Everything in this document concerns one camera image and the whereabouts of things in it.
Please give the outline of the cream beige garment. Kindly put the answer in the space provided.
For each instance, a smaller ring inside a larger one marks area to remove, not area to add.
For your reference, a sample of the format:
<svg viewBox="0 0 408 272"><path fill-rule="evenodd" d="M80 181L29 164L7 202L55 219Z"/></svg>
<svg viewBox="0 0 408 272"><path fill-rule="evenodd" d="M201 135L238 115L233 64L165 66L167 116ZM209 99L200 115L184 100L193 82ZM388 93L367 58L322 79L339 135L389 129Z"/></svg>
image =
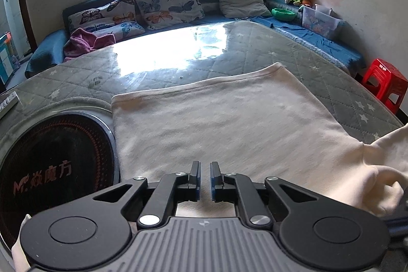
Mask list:
<svg viewBox="0 0 408 272"><path fill-rule="evenodd" d="M123 183L24 219L18 271L377 271L407 188L407 128L371 144L345 131L280 63L116 95ZM200 162L200 200L138 227L167 174ZM272 216L248 227L212 200L210 164L248 176Z"/></svg>

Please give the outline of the black round induction cooktop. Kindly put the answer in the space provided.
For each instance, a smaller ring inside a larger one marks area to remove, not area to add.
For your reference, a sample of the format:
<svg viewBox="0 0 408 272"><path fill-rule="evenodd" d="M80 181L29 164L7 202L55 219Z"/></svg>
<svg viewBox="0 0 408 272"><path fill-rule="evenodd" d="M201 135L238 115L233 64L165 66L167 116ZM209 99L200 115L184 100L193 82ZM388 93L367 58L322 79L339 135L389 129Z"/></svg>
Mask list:
<svg viewBox="0 0 408 272"><path fill-rule="evenodd" d="M18 135L1 160L1 240L16 243L25 216L117 184L112 129L86 112L63 112Z"/></svg>

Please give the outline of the magenta cloth on sofa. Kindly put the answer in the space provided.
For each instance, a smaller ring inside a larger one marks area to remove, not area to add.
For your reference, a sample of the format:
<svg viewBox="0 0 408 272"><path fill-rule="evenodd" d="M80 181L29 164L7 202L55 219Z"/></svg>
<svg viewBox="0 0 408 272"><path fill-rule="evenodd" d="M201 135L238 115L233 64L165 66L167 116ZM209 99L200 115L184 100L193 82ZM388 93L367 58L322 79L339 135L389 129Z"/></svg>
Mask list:
<svg viewBox="0 0 408 272"><path fill-rule="evenodd" d="M63 46L64 62L92 53L95 50L111 46L116 43L113 34L96 36L82 28L76 29Z"/></svg>

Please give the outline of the blue corner sofa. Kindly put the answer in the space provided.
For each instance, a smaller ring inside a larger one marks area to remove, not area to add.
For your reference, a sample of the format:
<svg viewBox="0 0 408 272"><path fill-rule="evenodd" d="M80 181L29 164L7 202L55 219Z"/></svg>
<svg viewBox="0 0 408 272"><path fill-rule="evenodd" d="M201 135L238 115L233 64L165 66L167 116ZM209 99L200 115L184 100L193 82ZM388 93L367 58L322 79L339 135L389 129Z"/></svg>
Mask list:
<svg viewBox="0 0 408 272"><path fill-rule="evenodd" d="M61 13L63 19L63 28L56 30L46 36L40 43L37 50L33 53L28 61L25 69L25 77L27 79L43 72L53 66L63 62L63 46L69 40L69 35L73 30L73 24L69 17L77 12L87 12L93 8L108 6L116 0L88 0L77 5L64 9ZM199 0L203 6L205 16L202 19L195 20L191 23L182 23L164 30L171 30L194 25L202 25L208 23L227 22L229 19L224 17L221 13L219 0ZM268 9L288 8L289 11L294 12L297 16L291 21L281 21L275 17L254 17L253 22L260 23L269 28L279 28L289 36L290 39L295 40L305 46L312 46L312 50L320 54L322 57L333 62L335 65L348 70L354 77L360 70L366 68L366 61L363 56L347 44L337 40L333 41L327 39L316 32L306 29L301 25L302 13L292 6L287 6L281 0L264 0Z"/></svg>

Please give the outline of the small butterfly cushion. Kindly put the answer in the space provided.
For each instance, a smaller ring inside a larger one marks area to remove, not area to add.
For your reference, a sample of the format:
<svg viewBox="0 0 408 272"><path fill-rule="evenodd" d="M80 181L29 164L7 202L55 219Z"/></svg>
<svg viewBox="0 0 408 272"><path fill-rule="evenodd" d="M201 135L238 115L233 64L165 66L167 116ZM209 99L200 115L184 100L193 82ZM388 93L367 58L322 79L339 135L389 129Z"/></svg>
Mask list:
<svg viewBox="0 0 408 272"><path fill-rule="evenodd" d="M134 0L115 0L99 8L90 8L68 16L72 34L81 28L95 36L113 34L117 42L145 33L137 21Z"/></svg>

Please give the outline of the green plastic bowl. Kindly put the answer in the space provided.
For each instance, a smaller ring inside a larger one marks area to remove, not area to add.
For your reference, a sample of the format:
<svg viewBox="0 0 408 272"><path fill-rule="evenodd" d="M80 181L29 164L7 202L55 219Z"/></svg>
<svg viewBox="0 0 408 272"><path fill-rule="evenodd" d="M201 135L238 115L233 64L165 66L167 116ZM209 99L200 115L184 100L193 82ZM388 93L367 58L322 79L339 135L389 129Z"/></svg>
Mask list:
<svg viewBox="0 0 408 272"><path fill-rule="evenodd" d="M285 22L293 21L297 17L295 12L284 8L273 8L271 10L271 14L276 20Z"/></svg>

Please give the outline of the grey plain cushion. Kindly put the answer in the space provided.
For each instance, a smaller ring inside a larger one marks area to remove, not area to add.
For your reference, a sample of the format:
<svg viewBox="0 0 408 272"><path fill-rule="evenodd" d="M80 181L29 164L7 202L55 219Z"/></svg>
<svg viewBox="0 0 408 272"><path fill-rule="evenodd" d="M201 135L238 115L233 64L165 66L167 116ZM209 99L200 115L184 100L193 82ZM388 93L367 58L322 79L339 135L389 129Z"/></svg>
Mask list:
<svg viewBox="0 0 408 272"><path fill-rule="evenodd" d="M230 19L272 16L264 0L219 0L219 8Z"/></svg>

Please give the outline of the white remote control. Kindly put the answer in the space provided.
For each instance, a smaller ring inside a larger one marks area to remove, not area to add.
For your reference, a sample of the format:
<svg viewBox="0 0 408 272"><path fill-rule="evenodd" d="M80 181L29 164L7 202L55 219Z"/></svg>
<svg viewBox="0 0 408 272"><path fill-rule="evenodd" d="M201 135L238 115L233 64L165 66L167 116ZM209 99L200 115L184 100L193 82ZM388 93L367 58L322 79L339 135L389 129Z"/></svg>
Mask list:
<svg viewBox="0 0 408 272"><path fill-rule="evenodd" d="M19 97L15 91L11 92L0 105L0 119L2 119L14 106L18 105Z"/></svg>

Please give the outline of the large butterfly cushion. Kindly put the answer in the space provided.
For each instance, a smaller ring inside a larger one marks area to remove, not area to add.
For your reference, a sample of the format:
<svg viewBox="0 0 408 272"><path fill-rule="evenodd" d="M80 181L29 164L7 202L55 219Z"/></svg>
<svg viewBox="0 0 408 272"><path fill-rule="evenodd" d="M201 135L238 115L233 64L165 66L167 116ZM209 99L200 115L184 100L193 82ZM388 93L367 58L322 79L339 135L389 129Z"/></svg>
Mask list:
<svg viewBox="0 0 408 272"><path fill-rule="evenodd" d="M147 27L159 30L205 17L200 0L135 0Z"/></svg>

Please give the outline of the red plastic stool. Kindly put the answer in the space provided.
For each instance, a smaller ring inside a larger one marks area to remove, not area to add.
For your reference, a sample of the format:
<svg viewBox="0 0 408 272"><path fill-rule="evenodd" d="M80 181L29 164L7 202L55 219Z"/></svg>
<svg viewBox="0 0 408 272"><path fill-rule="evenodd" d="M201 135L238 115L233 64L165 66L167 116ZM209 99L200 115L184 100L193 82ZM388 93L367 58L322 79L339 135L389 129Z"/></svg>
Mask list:
<svg viewBox="0 0 408 272"><path fill-rule="evenodd" d="M391 63L374 59L362 79L362 85L396 114L407 92L407 78Z"/></svg>

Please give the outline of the clear plastic storage box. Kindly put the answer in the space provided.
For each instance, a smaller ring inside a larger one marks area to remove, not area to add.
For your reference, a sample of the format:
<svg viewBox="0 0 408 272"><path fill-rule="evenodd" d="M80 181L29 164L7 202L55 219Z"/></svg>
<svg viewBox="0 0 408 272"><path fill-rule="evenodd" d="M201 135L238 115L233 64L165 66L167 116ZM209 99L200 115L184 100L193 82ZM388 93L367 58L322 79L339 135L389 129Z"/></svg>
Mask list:
<svg viewBox="0 0 408 272"><path fill-rule="evenodd" d="M302 26L326 39L337 39L344 25L342 19L334 16L332 8L319 4L315 4L314 7L302 7Z"/></svg>

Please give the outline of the turquoise child furniture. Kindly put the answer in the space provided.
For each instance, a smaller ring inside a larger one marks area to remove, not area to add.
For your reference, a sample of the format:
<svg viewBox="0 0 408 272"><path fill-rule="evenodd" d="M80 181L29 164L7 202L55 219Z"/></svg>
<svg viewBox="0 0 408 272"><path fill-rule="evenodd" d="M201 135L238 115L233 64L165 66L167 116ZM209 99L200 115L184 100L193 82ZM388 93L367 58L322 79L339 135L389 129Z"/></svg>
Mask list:
<svg viewBox="0 0 408 272"><path fill-rule="evenodd" d="M11 34L6 32L1 37L1 45L0 45L0 56L1 56L1 63L0 63L0 75L1 81L6 84L11 75L14 72L12 58L9 51L9 46L11 42Z"/></svg>

